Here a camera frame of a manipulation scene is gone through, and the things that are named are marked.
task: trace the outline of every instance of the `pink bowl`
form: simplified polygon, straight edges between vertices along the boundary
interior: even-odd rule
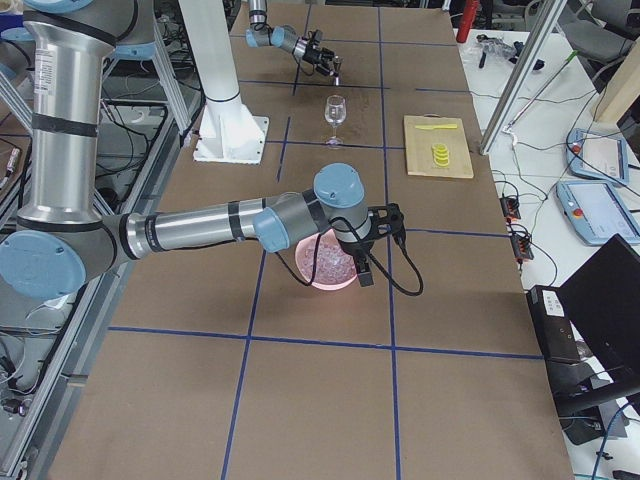
[[[312,235],[300,240],[296,246],[296,266],[307,281],[311,278],[317,238],[317,234]],[[335,233],[329,230],[320,240],[316,278],[311,285],[320,290],[339,290],[353,282],[356,277],[353,258],[340,249]]]

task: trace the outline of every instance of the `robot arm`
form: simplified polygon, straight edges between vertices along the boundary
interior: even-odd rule
[[[333,228],[343,250],[354,258],[360,284],[368,286],[373,284],[367,262],[371,246],[389,234],[396,241],[403,238],[402,220],[397,205],[369,208],[358,173],[337,163],[323,168],[313,188],[302,193],[179,213],[113,215],[103,217],[93,230],[21,229],[0,245],[0,274],[23,295],[47,300],[153,252],[248,238],[277,252]],[[24,219],[19,222],[24,226]]]
[[[296,62],[307,62],[320,74],[338,78],[342,59],[331,50],[320,47],[320,30],[309,32],[306,38],[299,37],[290,25],[272,28],[267,23],[267,0],[249,0],[249,22],[246,39],[250,47],[281,48],[292,54]]]
[[[369,252],[373,243],[393,235],[403,248],[397,205],[369,208],[357,172],[345,164],[325,167],[313,189],[302,193],[191,212],[101,216],[92,198],[102,62],[121,41],[152,33],[152,23],[144,21],[150,3],[25,3],[39,8],[25,12],[38,48],[31,195],[18,211],[18,231],[0,245],[0,275],[20,293],[61,297],[152,252],[245,238],[257,238],[267,251],[276,252],[329,228],[353,256],[361,285],[370,285],[367,259],[377,264]],[[115,3],[128,15],[111,18],[107,13]]]

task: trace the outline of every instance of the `tablet screen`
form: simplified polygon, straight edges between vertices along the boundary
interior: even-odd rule
[[[582,168],[590,173],[606,173],[620,178],[620,144],[617,139],[588,134],[582,147]]]
[[[569,189],[597,238],[608,239],[616,233],[626,238],[638,236],[638,232],[623,213],[622,206],[606,185],[574,184],[569,185]]]

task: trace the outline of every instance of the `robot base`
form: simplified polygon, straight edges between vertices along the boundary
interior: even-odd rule
[[[204,132],[201,129],[201,136],[193,152],[193,159],[197,162],[259,164],[260,160],[262,160],[262,152],[264,151],[265,139],[269,129],[269,118],[256,116],[250,118],[253,119],[262,133],[259,138],[249,139],[241,147],[232,149],[224,144],[224,138],[221,138],[224,135],[216,137],[204,136]]]

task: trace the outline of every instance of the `wooden cutting board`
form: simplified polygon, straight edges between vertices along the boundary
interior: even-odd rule
[[[419,126],[457,125],[457,128],[424,130]],[[462,120],[444,117],[404,117],[407,173],[425,177],[473,178],[469,147]],[[439,166],[434,161],[433,145],[444,144],[449,150],[449,164]]]

